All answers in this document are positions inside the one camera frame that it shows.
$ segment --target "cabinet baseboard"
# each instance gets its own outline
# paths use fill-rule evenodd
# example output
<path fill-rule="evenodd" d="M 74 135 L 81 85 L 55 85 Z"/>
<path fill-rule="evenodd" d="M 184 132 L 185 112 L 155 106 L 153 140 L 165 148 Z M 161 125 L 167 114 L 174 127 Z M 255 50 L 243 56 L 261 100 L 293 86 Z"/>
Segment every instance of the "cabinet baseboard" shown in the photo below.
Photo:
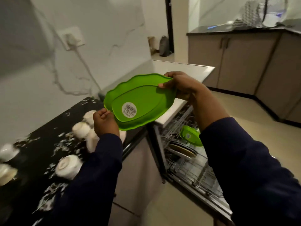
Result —
<path fill-rule="evenodd" d="M 256 97 L 255 95 L 250 95 L 250 94 L 245 94 L 245 93 L 238 93 L 238 92 L 234 92 L 234 91 L 230 91 L 230 90 L 225 90 L 225 89 L 218 89 L 218 88 L 214 88 L 214 87 L 208 87 L 208 89 L 210 89 L 211 91 L 216 91 L 216 92 L 220 92 L 220 93 L 225 93 L 225 94 L 231 94 L 234 96 L 239 96 L 239 97 L 243 97 L 243 98 L 249 98 L 249 99 L 253 99 L 254 101 L 256 101 L 275 121 L 277 122 L 281 122 L 281 123 L 285 123 L 287 125 L 291 125 L 294 127 L 298 127 L 301 128 L 301 123 L 298 122 L 294 122 L 294 121 L 289 121 L 286 119 L 281 119 L 279 118 L 279 116 L 274 113 L 266 104 L 264 104 L 258 97 Z"/>

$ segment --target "open dishwasher door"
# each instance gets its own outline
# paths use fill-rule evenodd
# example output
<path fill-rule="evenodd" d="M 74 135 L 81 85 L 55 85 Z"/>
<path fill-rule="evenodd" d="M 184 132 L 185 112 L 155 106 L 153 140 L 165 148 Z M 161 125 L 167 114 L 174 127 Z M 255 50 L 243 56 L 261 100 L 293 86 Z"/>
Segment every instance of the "open dishwasher door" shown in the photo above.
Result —
<path fill-rule="evenodd" d="M 192 106 L 181 99 L 177 99 L 173 106 L 168 119 L 166 115 L 148 126 L 161 175 L 179 183 L 214 211 L 231 220 L 232 211 L 223 197 L 213 169 L 208 165 L 204 147 L 196 147 L 196 157 L 191 159 L 170 151 L 170 142 L 180 139 L 179 133 L 184 125 L 197 128 Z"/>

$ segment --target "beige cabinet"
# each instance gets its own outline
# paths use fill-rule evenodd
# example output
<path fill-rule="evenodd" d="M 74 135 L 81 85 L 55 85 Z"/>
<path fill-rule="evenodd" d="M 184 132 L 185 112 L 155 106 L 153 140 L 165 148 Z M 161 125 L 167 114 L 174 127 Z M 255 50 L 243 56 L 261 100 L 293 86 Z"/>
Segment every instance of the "beige cabinet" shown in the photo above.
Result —
<path fill-rule="evenodd" d="M 217 88 L 253 95 L 278 36 L 276 32 L 229 35 Z"/>
<path fill-rule="evenodd" d="M 301 97 L 300 48 L 301 37 L 282 34 L 256 93 L 280 118 L 285 118 Z"/>
<path fill-rule="evenodd" d="M 114 202 L 140 216 L 161 184 L 162 178 L 144 138 L 122 163 Z"/>
<path fill-rule="evenodd" d="M 301 123 L 301 102 L 294 107 L 294 109 L 288 114 L 286 120 Z"/>
<path fill-rule="evenodd" d="M 108 226 L 135 226 L 139 223 L 139 217 L 112 204 Z"/>
<path fill-rule="evenodd" d="M 191 35 L 188 38 L 188 63 L 215 67 L 203 81 L 205 86 L 217 87 L 224 37 L 225 35 Z"/>

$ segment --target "electrical outlet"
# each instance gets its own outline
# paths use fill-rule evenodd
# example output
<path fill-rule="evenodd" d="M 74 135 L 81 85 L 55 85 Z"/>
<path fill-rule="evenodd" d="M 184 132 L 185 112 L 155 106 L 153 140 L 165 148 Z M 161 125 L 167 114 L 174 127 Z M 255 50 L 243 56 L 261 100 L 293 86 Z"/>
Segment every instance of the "electrical outlet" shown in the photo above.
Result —
<path fill-rule="evenodd" d="M 70 28 L 58 30 L 57 34 L 62 40 L 64 47 L 67 51 L 70 50 L 70 47 L 66 41 L 66 34 L 72 34 L 76 38 L 78 47 L 85 44 L 85 39 L 82 36 L 82 32 L 80 31 L 80 28 L 78 26 L 73 26 Z"/>

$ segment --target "person's right hand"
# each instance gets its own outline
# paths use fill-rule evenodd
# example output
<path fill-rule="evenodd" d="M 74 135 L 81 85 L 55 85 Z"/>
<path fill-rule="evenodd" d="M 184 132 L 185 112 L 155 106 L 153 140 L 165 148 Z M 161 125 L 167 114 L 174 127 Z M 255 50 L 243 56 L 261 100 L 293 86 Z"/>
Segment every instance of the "person's right hand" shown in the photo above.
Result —
<path fill-rule="evenodd" d="M 204 85 L 198 80 L 188 76 L 182 71 L 167 72 L 166 74 L 164 74 L 164 76 L 171 77 L 172 79 L 166 83 L 160 83 L 158 86 L 160 88 L 168 89 L 176 87 L 176 97 L 186 101 L 190 101 L 192 93 L 195 93 L 198 89 L 204 87 Z"/>
<path fill-rule="evenodd" d="M 106 133 L 112 133 L 119 136 L 119 128 L 114 119 L 114 114 L 106 108 L 93 114 L 94 131 L 98 137 Z"/>

